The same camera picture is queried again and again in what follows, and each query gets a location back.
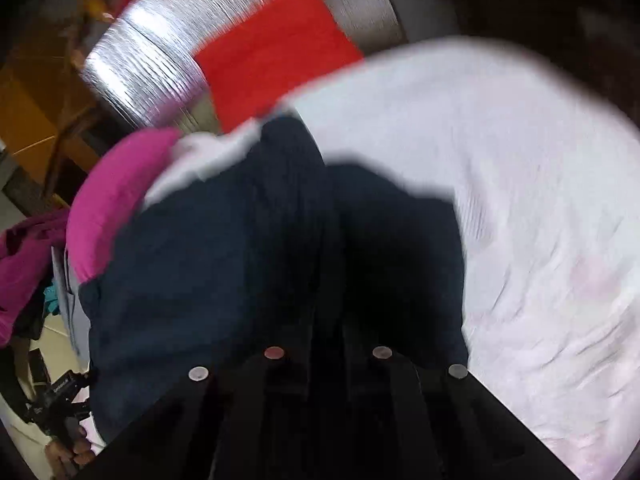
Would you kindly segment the dark navy garment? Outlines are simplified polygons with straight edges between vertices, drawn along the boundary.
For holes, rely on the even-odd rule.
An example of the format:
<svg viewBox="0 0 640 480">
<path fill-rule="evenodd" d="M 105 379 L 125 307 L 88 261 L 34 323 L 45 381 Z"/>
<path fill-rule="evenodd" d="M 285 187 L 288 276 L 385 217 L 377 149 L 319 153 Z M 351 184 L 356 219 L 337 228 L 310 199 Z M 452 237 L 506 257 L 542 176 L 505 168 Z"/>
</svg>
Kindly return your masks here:
<svg viewBox="0 0 640 480">
<path fill-rule="evenodd" d="M 273 118 L 241 160 L 134 217 L 81 284 L 96 429 L 114 440 L 190 368 L 271 346 L 466 364 L 463 286 L 449 200 L 327 162 L 300 120 Z"/>
</svg>

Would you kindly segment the grey garment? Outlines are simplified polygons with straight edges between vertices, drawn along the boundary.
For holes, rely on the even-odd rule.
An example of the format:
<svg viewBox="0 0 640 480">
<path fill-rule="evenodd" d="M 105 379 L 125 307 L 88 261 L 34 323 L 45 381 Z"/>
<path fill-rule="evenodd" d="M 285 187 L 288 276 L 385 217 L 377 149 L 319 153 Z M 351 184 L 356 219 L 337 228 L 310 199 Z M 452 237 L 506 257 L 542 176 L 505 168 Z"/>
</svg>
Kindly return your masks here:
<svg viewBox="0 0 640 480">
<path fill-rule="evenodd" d="M 58 310 L 62 316 L 66 334 L 77 358 L 84 370 L 90 365 L 89 332 L 90 320 L 81 305 L 79 281 L 70 265 L 70 257 L 65 249 L 52 247 L 51 260 L 53 284 L 58 297 Z"/>
</svg>

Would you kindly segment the teal garment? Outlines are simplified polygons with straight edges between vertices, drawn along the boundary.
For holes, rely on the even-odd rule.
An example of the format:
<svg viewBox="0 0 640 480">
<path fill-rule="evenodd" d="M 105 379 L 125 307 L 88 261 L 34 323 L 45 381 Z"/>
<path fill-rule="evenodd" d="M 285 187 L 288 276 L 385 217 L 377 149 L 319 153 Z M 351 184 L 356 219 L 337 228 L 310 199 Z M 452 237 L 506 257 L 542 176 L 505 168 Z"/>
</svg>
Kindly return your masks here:
<svg viewBox="0 0 640 480">
<path fill-rule="evenodd" d="M 59 315 L 60 303 L 58 302 L 58 291 L 55 284 L 46 287 L 43 291 L 44 315 Z"/>
</svg>

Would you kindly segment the pink pillow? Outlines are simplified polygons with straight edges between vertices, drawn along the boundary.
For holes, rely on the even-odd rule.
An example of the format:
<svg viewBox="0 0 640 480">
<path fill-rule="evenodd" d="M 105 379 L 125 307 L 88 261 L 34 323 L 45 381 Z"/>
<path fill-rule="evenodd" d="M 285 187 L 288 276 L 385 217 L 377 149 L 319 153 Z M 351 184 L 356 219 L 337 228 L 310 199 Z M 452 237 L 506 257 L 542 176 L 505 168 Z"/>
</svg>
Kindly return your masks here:
<svg viewBox="0 0 640 480">
<path fill-rule="evenodd" d="M 70 263 L 81 283 L 104 271 L 115 237 L 170 164 L 171 150 L 180 136 L 176 128 L 136 131 L 89 172 L 70 207 L 66 231 Z"/>
</svg>

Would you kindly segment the magenta garment pile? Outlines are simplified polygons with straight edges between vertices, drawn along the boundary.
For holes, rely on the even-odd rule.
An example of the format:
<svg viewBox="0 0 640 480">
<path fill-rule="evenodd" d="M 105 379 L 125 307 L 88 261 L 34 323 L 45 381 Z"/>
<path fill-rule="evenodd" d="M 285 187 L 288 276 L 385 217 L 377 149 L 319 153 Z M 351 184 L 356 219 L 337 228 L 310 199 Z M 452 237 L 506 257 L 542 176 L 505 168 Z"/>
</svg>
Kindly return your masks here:
<svg viewBox="0 0 640 480">
<path fill-rule="evenodd" d="M 52 284 L 51 249 L 63 249 L 67 209 L 30 217 L 1 234 L 1 347 L 13 336 L 37 339 L 44 290 Z"/>
</svg>

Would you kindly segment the white bed blanket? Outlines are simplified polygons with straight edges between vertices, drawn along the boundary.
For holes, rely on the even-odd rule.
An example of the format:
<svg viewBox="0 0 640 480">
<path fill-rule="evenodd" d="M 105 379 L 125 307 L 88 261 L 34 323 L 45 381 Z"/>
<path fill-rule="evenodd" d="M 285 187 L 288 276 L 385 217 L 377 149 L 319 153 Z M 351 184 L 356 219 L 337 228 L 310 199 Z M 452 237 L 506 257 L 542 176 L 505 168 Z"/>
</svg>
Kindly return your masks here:
<svg viewBox="0 0 640 480">
<path fill-rule="evenodd" d="M 577 477 L 639 442 L 639 139 L 538 56 L 445 39 L 289 93 L 320 151 L 456 204 L 471 372 Z"/>
</svg>

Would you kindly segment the red pillow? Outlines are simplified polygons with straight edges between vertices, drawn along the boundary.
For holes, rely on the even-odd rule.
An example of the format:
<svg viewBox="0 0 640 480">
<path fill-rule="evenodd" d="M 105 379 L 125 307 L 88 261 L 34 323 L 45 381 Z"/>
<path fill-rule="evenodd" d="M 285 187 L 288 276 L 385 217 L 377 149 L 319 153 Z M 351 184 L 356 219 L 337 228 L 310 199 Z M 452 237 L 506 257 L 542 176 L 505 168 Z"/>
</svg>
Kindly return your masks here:
<svg viewBox="0 0 640 480">
<path fill-rule="evenodd" d="M 362 59 L 323 0 L 267 0 L 194 56 L 224 133 Z"/>
</svg>

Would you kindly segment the silver foil insulation panel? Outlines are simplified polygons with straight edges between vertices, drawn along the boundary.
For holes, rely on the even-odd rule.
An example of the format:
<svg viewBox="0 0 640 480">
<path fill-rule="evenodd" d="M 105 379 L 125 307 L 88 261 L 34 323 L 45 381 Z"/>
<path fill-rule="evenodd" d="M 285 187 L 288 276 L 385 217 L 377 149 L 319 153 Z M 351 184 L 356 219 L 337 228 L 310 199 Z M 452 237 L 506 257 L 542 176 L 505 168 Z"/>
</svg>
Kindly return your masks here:
<svg viewBox="0 0 640 480">
<path fill-rule="evenodd" d="M 132 128 L 216 124 L 202 104 L 207 84 L 194 54 L 264 0 L 132 0 L 87 55 L 90 90 Z M 390 0 L 324 0 L 365 54 L 399 44 Z"/>
</svg>

